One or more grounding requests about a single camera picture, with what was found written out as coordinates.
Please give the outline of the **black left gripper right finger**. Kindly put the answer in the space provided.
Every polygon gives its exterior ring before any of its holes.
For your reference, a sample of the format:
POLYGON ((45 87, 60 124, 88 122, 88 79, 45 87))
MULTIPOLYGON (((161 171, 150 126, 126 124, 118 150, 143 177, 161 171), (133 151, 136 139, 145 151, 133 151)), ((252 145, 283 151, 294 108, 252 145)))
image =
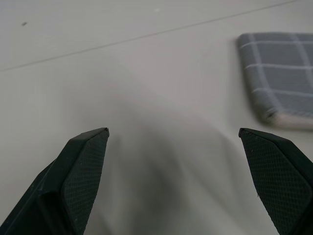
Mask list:
POLYGON ((257 194, 281 235, 313 233, 313 163, 290 140, 241 128, 257 194))

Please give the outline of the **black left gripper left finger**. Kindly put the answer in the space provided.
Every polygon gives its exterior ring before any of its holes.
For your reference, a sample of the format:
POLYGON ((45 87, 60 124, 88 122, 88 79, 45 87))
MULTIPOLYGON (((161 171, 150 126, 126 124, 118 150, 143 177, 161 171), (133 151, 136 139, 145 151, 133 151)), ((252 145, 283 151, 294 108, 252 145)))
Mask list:
POLYGON ((108 128, 70 139, 0 227, 2 235, 82 235, 99 189, 108 128))

